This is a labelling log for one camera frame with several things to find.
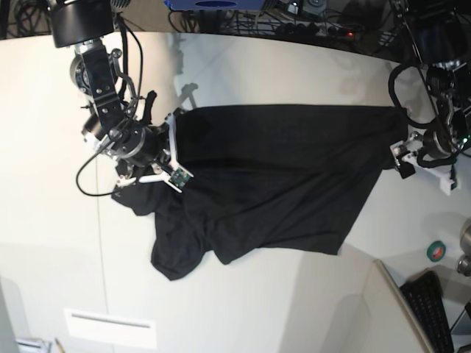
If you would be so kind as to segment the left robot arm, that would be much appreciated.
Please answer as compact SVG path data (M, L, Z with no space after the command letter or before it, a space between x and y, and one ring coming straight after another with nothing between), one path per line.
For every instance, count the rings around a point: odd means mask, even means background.
M469 156L470 148L470 61L468 38L459 20L457 1L391 1L394 22L409 46L406 61L389 75L388 91L394 107L415 128L409 141L421 146L412 151L407 141L391 148L402 178L416 167L430 171L450 169L456 179L457 157ZM434 117L427 123L415 121L398 99L395 84L405 70L418 70Z

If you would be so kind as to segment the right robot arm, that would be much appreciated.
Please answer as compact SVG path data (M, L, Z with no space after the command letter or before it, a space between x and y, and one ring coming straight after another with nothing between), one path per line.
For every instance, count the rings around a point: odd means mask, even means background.
M48 1L52 37L57 48L71 47L71 81L85 96L90 111L82 136L96 156L118 166L118 188L165 182L181 191L192 173L177 160L176 116L152 125L151 91L141 95L128 69L127 38L132 30L116 12L122 1Z

